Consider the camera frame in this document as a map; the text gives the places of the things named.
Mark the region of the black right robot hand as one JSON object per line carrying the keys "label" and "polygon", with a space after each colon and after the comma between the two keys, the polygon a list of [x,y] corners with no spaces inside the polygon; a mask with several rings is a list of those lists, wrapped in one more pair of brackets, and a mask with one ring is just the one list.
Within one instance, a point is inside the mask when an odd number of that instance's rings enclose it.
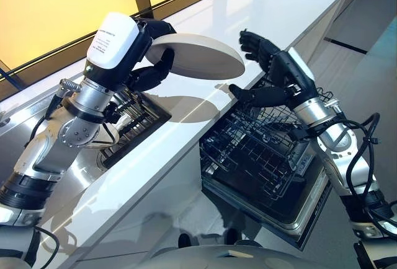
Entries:
{"label": "black right robot hand", "polygon": [[246,53],[246,59],[257,62],[270,81],[270,86],[249,90],[230,85],[229,91],[240,102],[253,107],[284,105],[294,109],[318,96],[314,79],[304,72],[287,51],[247,30],[240,31],[239,44]]}

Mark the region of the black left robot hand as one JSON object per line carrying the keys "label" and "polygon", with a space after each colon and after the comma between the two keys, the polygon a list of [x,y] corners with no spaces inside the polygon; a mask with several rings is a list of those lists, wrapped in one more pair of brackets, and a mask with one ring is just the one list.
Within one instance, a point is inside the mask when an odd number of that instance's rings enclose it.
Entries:
{"label": "black left robot hand", "polygon": [[106,89],[120,91],[153,40],[171,33],[176,31],[163,20],[110,12],[88,48],[84,76]]}

